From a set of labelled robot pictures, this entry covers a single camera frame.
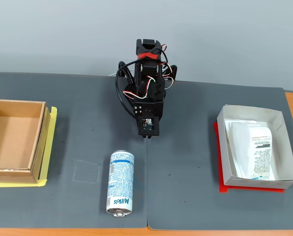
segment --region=yellow mat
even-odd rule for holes
[[[57,119],[57,108],[52,107],[52,110],[50,112],[50,122],[49,122],[49,127],[48,127],[48,132],[47,132],[45,150],[44,150],[44,155],[43,155],[43,162],[42,162],[42,167],[40,170],[39,180],[37,181],[37,183],[0,183],[0,188],[45,186],[46,181],[47,181],[50,153],[52,151],[52,145],[53,145],[56,119]]]

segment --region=red paper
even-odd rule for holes
[[[255,187],[240,187],[240,186],[226,186],[223,181],[223,171],[222,171],[222,160],[221,160],[221,148],[219,140],[219,130],[217,127],[217,122],[213,124],[214,131],[217,139],[217,150],[218,150],[218,166],[219,166],[219,190],[220,193],[227,193],[229,189],[246,189],[246,190],[257,190],[257,191],[269,191],[269,192],[278,192],[284,193],[284,189],[279,188],[255,188]]]

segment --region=orange table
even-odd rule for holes
[[[286,97],[293,116],[293,93],[286,92]],[[0,236],[293,236],[293,230],[268,230],[268,231],[160,231],[143,229],[0,229]]]

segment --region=white box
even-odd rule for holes
[[[275,152],[275,160],[272,162],[275,180],[237,177],[224,119],[254,120],[267,124],[272,133],[272,151]],[[258,107],[226,105],[217,117],[217,123],[225,185],[287,189],[293,184],[293,153],[282,112]]]

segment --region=open cardboard box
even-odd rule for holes
[[[0,100],[0,182],[36,183],[49,121],[45,102]]]
[[[275,180],[239,177],[227,139],[224,122],[227,119],[254,120],[270,129],[272,133],[271,167]],[[293,184],[293,153],[282,112],[258,107],[226,105],[221,110],[217,123],[224,185],[287,189]]]

